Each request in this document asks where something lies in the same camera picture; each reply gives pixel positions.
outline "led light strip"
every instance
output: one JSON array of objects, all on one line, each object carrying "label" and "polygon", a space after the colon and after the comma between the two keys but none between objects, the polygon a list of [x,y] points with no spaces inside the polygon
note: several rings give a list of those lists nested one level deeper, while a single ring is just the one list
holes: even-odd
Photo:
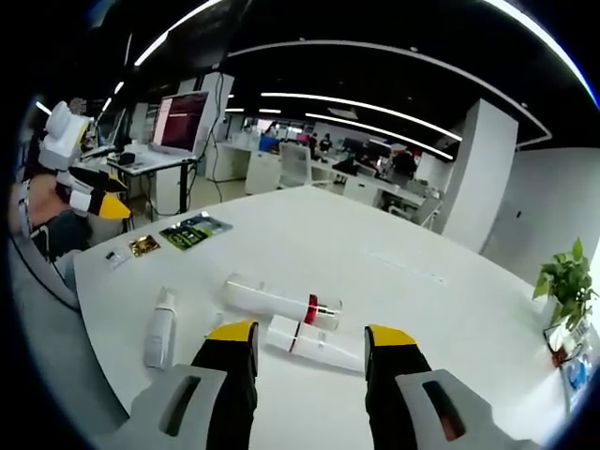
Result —
[{"label": "led light strip", "polygon": [[598,107],[598,100],[593,94],[592,87],[588,84],[585,77],[579,70],[579,67],[575,64],[575,62],[571,59],[571,57],[567,54],[567,52],[561,47],[561,45],[552,37],[544,28],[542,28],[536,21],[534,21],[527,14],[518,10],[516,7],[510,5],[508,2],[504,0],[484,0],[486,3],[489,3],[493,7],[499,9],[504,14],[512,17],[529,31],[534,33],[542,42],[544,42],[561,60],[566,64],[566,66],[571,70],[573,75],[579,80],[579,82],[583,85],[585,90],[588,92],[590,97],[593,100],[593,103]]},{"label": "led light strip", "polygon": [[524,147],[525,145],[531,145],[533,143],[542,143],[544,141],[549,141],[550,139],[552,139],[552,133],[550,132],[550,130],[547,127],[545,127],[544,124],[542,124],[542,122],[540,122],[537,119],[537,117],[535,117],[531,112],[529,112],[527,110],[527,108],[524,108],[523,106],[521,106],[520,102],[510,98],[509,96],[507,96],[503,91],[501,91],[497,87],[492,86],[488,82],[482,80],[479,77],[476,77],[472,73],[469,73],[460,67],[452,66],[451,64],[444,63],[444,61],[441,61],[436,58],[432,58],[431,56],[427,56],[427,55],[419,53],[419,52],[412,52],[410,50],[399,49],[397,47],[391,47],[389,45],[374,44],[372,42],[359,42],[359,41],[353,41],[353,40],[336,40],[336,39],[314,39],[314,40],[304,40],[304,41],[290,40],[290,41],[286,41],[286,42],[277,42],[275,44],[259,45],[256,47],[250,47],[248,49],[240,50],[238,52],[231,52],[227,55],[227,57],[233,58],[235,56],[239,56],[242,54],[260,52],[263,50],[280,49],[280,48],[296,47],[296,46],[307,46],[307,45],[338,45],[338,46],[379,50],[382,52],[401,54],[403,56],[408,56],[410,58],[418,59],[420,61],[425,61],[426,63],[433,64],[440,68],[445,68],[446,70],[450,70],[450,71],[460,75],[461,77],[464,77],[468,80],[471,80],[474,83],[479,84],[480,86],[486,88],[489,92],[500,97],[502,100],[504,100],[506,103],[511,105],[513,108],[515,108],[521,114],[523,114],[525,117],[530,119],[544,133],[544,136],[542,136],[540,138],[531,139],[531,140],[525,141],[525,142],[519,142],[517,144],[517,148]]},{"label": "led light strip", "polygon": [[109,105],[111,104],[112,101],[113,101],[113,99],[111,97],[109,97],[108,100],[106,100],[106,103],[104,103],[104,106],[102,107],[103,113],[106,111],[106,109],[109,107]]},{"label": "led light strip", "polygon": [[213,7],[214,5],[216,5],[217,3],[221,2],[221,1],[222,0],[209,0],[208,2],[201,4],[199,7],[196,7],[195,9],[192,9],[188,14],[186,14],[184,17],[182,17],[181,19],[179,19],[167,31],[165,31],[162,35],[160,35],[157,38],[157,40],[155,40],[152,44],[150,44],[150,46],[140,55],[140,57],[138,57],[138,59],[136,60],[136,62],[133,63],[133,64],[135,66],[141,66],[142,63],[148,58],[148,56],[150,56],[158,47],[160,47],[165,40],[167,40],[167,36],[169,35],[170,31],[172,31],[175,28],[177,28],[183,22],[191,19],[196,14],[200,14],[205,9]]},{"label": "led light strip", "polygon": [[38,107],[40,110],[44,111],[44,112],[45,112],[46,114],[48,114],[48,115],[50,115],[50,114],[52,114],[52,113],[53,113],[52,111],[50,111],[50,110],[48,109],[48,107],[47,107],[46,105],[44,105],[43,103],[41,103],[41,102],[39,102],[39,101],[37,101],[37,102],[36,102],[36,106],[37,106],[37,107]]},{"label": "led light strip", "polygon": [[124,82],[119,82],[119,84],[116,85],[116,87],[114,88],[114,94],[117,95],[117,93],[121,90],[121,88],[123,87],[125,83]]},{"label": "led light strip", "polygon": [[448,131],[447,129],[436,127],[435,125],[430,124],[429,122],[426,122],[425,120],[417,119],[416,117],[412,117],[411,115],[404,114],[402,112],[388,110],[387,108],[382,108],[380,106],[369,105],[368,103],[362,103],[360,101],[345,100],[343,98],[335,98],[335,97],[312,96],[310,94],[284,94],[281,92],[263,92],[261,94],[261,96],[262,97],[305,98],[305,99],[309,99],[309,100],[323,100],[323,101],[331,101],[334,103],[342,103],[345,105],[358,106],[360,108],[367,108],[367,109],[370,109],[373,111],[377,111],[379,113],[391,114],[396,117],[401,117],[402,119],[410,120],[416,124],[423,125],[424,127],[435,129],[436,131],[439,131],[439,132],[445,134],[446,136],[449,136],[452,139],[455,139],[457,141],[462,141],[462,138],[460,136],[458,136],[457,134],[455,134],[451,131]]},{"label": "led light strip", "polygon": [[370,129],[371,131],[375,131],[377,133],[387,134],[388,136],[392,136],[393,138],[400,139],[401,141],[405,141],[407,143],[413,143],[415,145],[418,145],[419,147],[423,147],[426,150],[428,150],[429,152],[433,152],[437,155],[440,155],[441,157],[450,159],[451,161],[454,160],[454,158],[451,157],[450,155],[448,155],[447,153],[444,153],[443,151],[438,150],[437,148],[433,148],[432,146],[427,145],[426,143],[421,143],[419,141],[415,141],[414,139],[407,138],[406,136],[402,136],[401,134],[392,133],[391,131],[386,131],[381,128],[372,127],[371,125],[359,124],[358,122],[353,122],[352,120],[338,119],[337,117],[329,117],[327,115],[312,114],[310,112],[307,112],[306,116],[314,117],[315,119],[332,120],[334,122],[339,122],[341,124],[348,124],[348,125],[352,125],[355,127]]}]

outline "office chair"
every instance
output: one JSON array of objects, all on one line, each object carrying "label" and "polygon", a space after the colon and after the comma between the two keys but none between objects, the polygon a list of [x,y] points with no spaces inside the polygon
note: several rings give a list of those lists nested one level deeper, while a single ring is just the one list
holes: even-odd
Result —
[{"label": "office chair", "polygon": [[281,176],[278,188],[297,188],[299,186],[328,186],[331,180],[313,180],[310,149],[294,143],[281,143]]},{"label": "office chair", "polygon": [[427,197],[423,204],[414,212],[414,214],[409,214],[397,206],[390,206],[388,211],[394,216],[405,218],[420,227],[431,230],[433,220],[437,216],[441,205],[441,200],[434,199],[433,197]]}]

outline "robotic hand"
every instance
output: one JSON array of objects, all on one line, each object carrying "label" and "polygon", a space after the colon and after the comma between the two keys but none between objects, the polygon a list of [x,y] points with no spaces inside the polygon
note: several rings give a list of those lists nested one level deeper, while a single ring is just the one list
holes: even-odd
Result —
[{"label": "robotic hand", "polygon": [[[415,341],[365,328],[367,396],[375,450],[538,449],[493,422],[491,406],[446,370],[431,370]],[[191,366],[178,365],[134,400],[129,420],[97,438],[101,450],[248,449],[258,375],[258,323],[220,326]]]},{"label": "robotic hand", "polygon": [[[75,212],[109,219],[128,218],[129,209],[113,195],[127,187],[113,175],[86,168],[77,161],[90,123],[89,117],[73,114],[64,101],[58,103],[46,122],[48,134],[40,146],[38,161],[56,171],[56,193]],[[25,181],[18,200],[19,221],[25,236],[33,231],[29,188],[30,181]]]}]

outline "white cabinet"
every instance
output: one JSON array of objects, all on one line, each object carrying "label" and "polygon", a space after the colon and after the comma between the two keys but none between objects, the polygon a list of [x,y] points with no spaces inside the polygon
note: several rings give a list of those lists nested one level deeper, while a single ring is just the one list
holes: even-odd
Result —
[{"label": "white cabinet", "polygon": [[209,144],[206,149],[207,180],[230,181],[246,176],[249,151],[219,142],[218,149]]},{"label": "white cabinet", "polygon": [[265,152],[252,152],[247,168],[246,194],[262,194],[278,188],[281,158]]},{"label": "white cabinet", "polygon": [[359,177],[348,177],[344,188],[344,197],[364,203],[368,206],[377,206],[381,191],[371,184],[361,182]]}]

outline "red band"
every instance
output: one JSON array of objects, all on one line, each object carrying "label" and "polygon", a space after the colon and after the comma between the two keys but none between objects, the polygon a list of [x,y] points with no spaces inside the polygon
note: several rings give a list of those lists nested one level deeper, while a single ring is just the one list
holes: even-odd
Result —
[{"label": "red band", "polygon": [[315,322],[315,319],[317,318],[317,306],[318,305],[319,305],[319,302],[317,301],[317,296],[314,293],[312,293],[310,295],[310,297],[308,298],[307,316],[304,318],[305,323],[312,325],[312,323]]}]

